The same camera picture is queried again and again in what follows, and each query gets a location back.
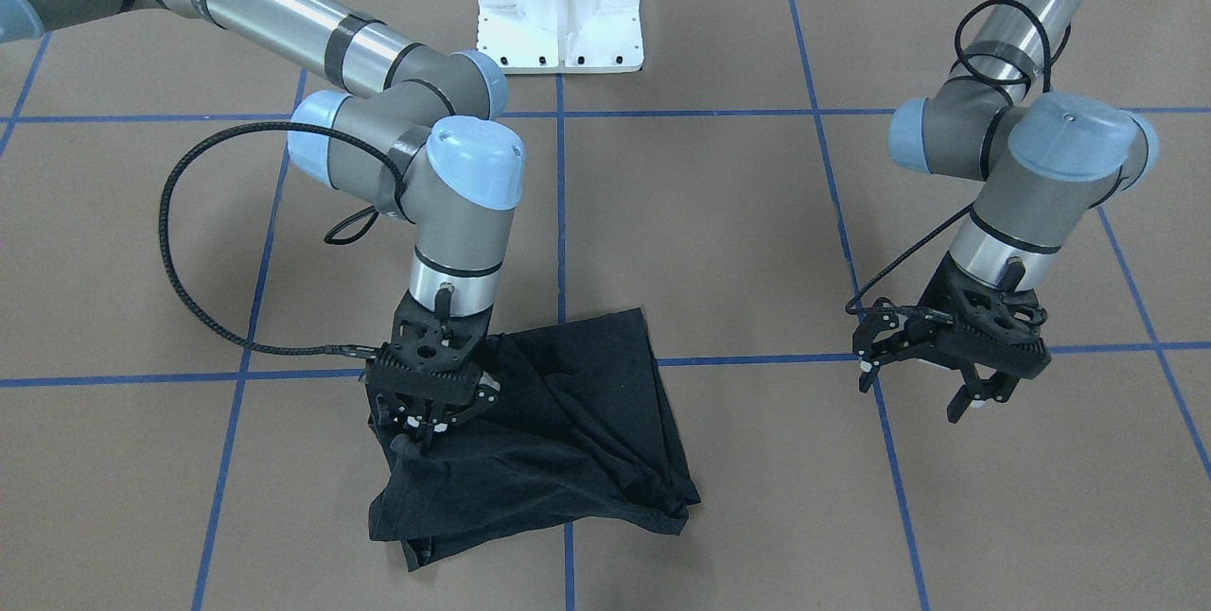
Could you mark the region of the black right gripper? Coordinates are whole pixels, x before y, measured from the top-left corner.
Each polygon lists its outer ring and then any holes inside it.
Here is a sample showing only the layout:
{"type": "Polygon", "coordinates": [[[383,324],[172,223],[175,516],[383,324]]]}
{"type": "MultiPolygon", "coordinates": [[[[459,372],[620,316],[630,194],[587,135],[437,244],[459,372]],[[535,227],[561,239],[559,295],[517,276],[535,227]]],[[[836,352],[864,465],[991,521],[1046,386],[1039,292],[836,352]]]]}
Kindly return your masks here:
{"type": "Polygon", "coordinates": [[[500,399],[500,384],[475,358],[492,309],[457,317],[453,295],[437,290],[436,309],[427,309],[406,293],[391,338],[366,365],[365,382],[375,392],[373,433],[385,457],[421,457],[437,434],[476,420],[500,399]]]}

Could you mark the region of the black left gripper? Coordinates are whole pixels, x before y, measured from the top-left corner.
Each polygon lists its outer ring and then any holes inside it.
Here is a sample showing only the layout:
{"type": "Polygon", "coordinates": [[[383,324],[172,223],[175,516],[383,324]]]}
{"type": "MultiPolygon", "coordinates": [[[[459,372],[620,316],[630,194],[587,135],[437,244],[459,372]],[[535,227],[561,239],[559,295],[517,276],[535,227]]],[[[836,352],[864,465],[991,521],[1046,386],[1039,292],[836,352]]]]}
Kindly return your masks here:
{"type": "Polygon", "coordinates": [[[854,306],[859,392],[868,392],[890,362],[919,359],[960,371],[963,384],[946,408],[949,423],[988,400],[1008,403],[1020,379],[1037,377],[1051,361],[1041,339],[1048,313],[1035,292],[1021,288],[1025,276],[1025,261],[1011,256],[995,284],[985,286],[945,256],[916,305],[879,296],[854,306]]]}

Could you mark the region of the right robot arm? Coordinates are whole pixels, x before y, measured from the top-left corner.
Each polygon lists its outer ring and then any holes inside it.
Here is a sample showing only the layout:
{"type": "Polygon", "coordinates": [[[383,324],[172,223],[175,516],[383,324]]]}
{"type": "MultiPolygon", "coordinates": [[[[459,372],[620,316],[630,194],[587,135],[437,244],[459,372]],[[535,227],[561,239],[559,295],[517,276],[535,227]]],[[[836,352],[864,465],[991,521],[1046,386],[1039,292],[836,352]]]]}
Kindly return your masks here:
{"type": "MultiPolygon", "coordinates": [[[[163,180],[194,143],[287,119],[322,82],[231,33],[162,10],[2,47],[2,465],[228,430],[241,373],[356,361],[245,355],[165,278],[163,180]]],[[[355,209],[285,165],[285,136],[243,136],[186,169],[173,256],[186,290],[260,342],[377,342],[402,295],[411,227],[321,234],[355,209]]]]}

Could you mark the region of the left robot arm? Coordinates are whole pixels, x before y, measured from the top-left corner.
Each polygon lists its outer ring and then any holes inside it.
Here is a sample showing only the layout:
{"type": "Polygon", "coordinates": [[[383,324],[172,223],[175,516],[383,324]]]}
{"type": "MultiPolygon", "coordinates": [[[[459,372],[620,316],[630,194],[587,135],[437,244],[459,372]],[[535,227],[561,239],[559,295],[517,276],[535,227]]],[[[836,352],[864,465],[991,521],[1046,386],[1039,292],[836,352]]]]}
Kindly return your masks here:
{"type": "Polygon", "coordinates": [[[955,240],[918,302],[846,302],[859,318],[861,391],[891,362],[931,362],[962,374],[947,408],[955,423],[968,408],[1009,400],[1050,364],[1037,287],[1081,215],[1137,185],[1160,155],[1142,115],[1054,88],[1081,2],[977,5],[987,21],[971,42],[955,31],[955,64],[939,92],[894,113],[886,148],[896,166],[982,188],[949,217],[955,240]]]}

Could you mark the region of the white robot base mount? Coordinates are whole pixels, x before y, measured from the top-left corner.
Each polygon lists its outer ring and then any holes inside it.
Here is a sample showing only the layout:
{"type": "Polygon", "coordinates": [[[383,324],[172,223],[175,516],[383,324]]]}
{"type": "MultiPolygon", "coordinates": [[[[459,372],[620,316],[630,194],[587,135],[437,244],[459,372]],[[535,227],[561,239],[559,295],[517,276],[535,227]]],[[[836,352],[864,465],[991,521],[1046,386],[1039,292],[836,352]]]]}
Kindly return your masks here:
{"type": "Polygon", "coordinates": [[[476,48],[507,74],[639,71],[641,0],[480,0],[476,48]]]}

